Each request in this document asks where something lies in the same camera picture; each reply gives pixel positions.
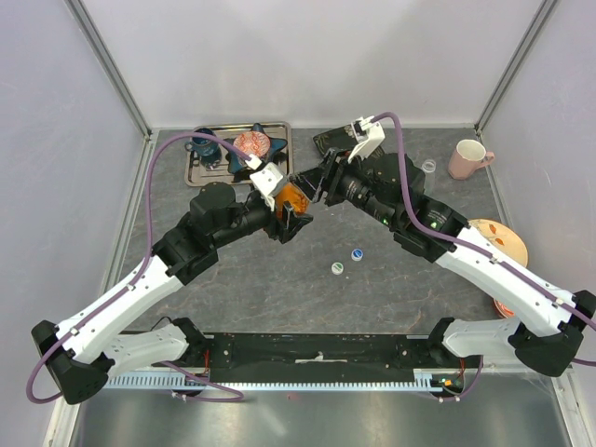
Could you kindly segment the orange juice bottle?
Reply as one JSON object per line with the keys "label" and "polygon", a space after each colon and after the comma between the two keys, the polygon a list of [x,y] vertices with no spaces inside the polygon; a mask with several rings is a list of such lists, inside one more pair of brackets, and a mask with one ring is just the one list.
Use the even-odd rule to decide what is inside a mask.
{"label": "orange juice bottle", "polygon": [[284,204],[288,202],[297,215],[305,214],[309,205],[307,196],[293,183],[287,182],[275,197],[276,215],[282,218]]}

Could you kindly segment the green white bottle cap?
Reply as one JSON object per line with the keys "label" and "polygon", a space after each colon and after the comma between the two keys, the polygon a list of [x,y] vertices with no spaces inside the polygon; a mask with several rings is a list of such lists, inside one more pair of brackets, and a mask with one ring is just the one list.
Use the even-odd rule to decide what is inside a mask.
{"label": "green white bottle cap", "polygon": [[336,276],[342,275],[344,272],[344,265],[340,262],[334,262],[331,266],[331,271]]}

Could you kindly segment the blue white bottle cap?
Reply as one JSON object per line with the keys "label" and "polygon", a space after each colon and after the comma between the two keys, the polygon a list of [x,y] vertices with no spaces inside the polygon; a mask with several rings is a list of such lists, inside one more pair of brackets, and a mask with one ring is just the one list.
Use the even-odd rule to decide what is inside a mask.
{"label": "blue white bottle cap", "polygon": [[354,249],[351,251],[351,259],[355,262],[359,262],[363,259],[364,257],[364,252],[362,249]]}

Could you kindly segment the clear Pocari Sweat bottle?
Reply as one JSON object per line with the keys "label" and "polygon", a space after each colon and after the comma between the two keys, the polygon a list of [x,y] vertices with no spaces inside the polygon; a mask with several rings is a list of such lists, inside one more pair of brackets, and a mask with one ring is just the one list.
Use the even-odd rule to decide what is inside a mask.
{"label": "clear Pocari Sweat bottle", "polygon": [[434,189],[436,182],[436,161],[434,159],[425,160],[421,169],[425,173],[424,190],[427,195],[430,195]]}

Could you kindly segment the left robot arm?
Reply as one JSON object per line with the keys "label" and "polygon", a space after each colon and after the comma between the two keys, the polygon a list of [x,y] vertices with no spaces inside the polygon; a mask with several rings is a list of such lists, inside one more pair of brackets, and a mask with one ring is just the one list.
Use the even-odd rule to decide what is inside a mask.
{"label": "left robot arm", "polygon": [[259,230],[280,243],[291,240],[312,220],[306,212],[309,203],[293,183],[270,196],[254,190],[243,203],[228,184],[204,186],[190,210],[127,277],[79,314],[59,324],[43,320],[34,326],[38,366],[49,371],[60,397],[77,404],[121,373],[175,361],[197,365],[212,341],[189,318],[176,318],[156,331],[123,331],[149,307],[215,265],[219,248]]}

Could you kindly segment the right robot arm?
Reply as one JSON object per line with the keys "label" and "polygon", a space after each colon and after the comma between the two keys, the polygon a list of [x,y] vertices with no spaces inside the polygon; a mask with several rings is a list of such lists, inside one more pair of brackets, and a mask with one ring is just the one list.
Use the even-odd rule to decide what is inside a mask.
{"label": "right robot arm", "polygon": [[426,196],[423,171],[404,153],[362,161],[332,148],[291,182],[313,202],[349,202],[384,225],[404,250],[465,278],[513,312],[513,318],[501,320],[441,319],[426,345],[433,364],[488,356],[558,377],[576,361],[584,329],[595,325],[594,294],[548,283],[459,212]]}

